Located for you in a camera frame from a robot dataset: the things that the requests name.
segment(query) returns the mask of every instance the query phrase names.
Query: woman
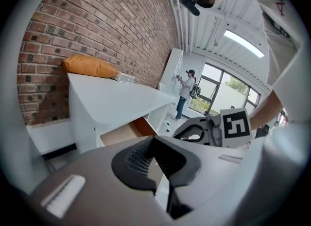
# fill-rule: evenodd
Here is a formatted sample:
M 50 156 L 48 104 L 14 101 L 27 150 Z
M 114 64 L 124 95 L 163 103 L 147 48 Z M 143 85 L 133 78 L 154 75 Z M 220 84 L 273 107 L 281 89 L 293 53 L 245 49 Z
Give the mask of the woman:
M 188 71 L 188 77 L 189 79 L 186 81 L 183 81 L 180 76 L 177 77 L 178 81 L 181 83 L 182 87 L 180 89 L 179 95 L 179 102 L 177 105 L 177 115 L 175 120 L 179 120 L 181 118 L 181 114 L 183 112 L 184 104 L 185 102 L 190 98 L 190 91 L 192 90 L 193 85 L 196 82 L 196 78 L 194 77 L 194 70 L 189 70 Z

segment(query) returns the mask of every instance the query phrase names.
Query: tree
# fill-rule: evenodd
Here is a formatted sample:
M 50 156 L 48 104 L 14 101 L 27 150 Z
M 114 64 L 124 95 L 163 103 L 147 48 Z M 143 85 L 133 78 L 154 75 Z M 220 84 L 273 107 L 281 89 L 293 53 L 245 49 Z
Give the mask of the tree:
M 248 86 L 232 76 L 230 76 L 230 81 L 226 81 L 225 84 L 243 95 L 247 94 Z

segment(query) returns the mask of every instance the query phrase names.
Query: brick wall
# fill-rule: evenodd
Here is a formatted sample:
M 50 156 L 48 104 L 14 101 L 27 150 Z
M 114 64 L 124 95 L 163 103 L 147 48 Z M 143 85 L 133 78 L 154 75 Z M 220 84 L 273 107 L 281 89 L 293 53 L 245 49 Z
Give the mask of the brick wall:
M 20 48 L 17 90 L 25 123 L 69 117 L 61 63 L 80 53 L 108 61 L 156 87 L 177 46 L 169 0 L 43 0 Z

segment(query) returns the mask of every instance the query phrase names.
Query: orange pillow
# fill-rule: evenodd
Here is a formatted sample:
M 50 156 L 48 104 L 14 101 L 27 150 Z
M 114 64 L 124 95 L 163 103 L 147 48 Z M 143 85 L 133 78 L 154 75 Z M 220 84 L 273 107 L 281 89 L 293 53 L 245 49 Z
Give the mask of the orange pillow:
M 111 64 L 97 57 L 86 55 L 72 55 L 63 62 L 67 72 L 96 76 L 96 77 L 113 77 L 118 74 L 116 68 Z

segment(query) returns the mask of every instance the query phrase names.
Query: white box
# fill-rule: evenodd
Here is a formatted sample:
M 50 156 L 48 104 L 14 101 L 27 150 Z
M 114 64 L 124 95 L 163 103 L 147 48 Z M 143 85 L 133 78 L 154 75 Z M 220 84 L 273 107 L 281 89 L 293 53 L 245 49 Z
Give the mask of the white box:
M 133 84 L 135 81 L 135 76 L 119 72 L 118 75 L 111 77 L 111 79 L 117 80 L 118 82 Z

